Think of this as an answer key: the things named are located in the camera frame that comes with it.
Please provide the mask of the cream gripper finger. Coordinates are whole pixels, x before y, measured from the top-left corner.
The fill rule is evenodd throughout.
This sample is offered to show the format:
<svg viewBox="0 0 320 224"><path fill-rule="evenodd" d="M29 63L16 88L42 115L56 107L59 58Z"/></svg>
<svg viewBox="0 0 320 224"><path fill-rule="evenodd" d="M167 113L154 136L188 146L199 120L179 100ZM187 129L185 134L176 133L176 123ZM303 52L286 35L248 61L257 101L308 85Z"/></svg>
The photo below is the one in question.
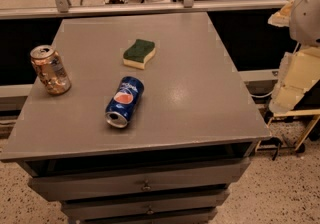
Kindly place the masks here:
<svg viewBox="0 0 320 224"><path fill-rule="evenodd" d="M280 10L272 14L268 19L268 24L276 27L288 27L293 2L286 3Z"/></svg>
<svg viewBox="0 0 320 224"><path fill-rule="evenodd" d="M304 95L320 80L320 49L303 48L284 54L280 62L278 81L274 86L269 110L287 113L301 101Z"/></svg>

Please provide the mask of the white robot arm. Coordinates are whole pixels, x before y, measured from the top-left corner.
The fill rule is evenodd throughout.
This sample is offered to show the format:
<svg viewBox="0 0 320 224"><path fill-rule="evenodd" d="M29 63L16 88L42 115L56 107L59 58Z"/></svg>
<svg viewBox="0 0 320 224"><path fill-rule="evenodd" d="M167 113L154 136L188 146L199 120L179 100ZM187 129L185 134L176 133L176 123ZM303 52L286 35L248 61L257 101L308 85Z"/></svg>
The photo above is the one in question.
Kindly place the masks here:
<svg viewBox="0 0 320 224"><path fill-rule="evenodd" d="M278 81L269 102L272 113L286 113L320 80L320 0L294 0L273 14L268 23L289 27L290 37L300 44L281 59Z"/></svg>

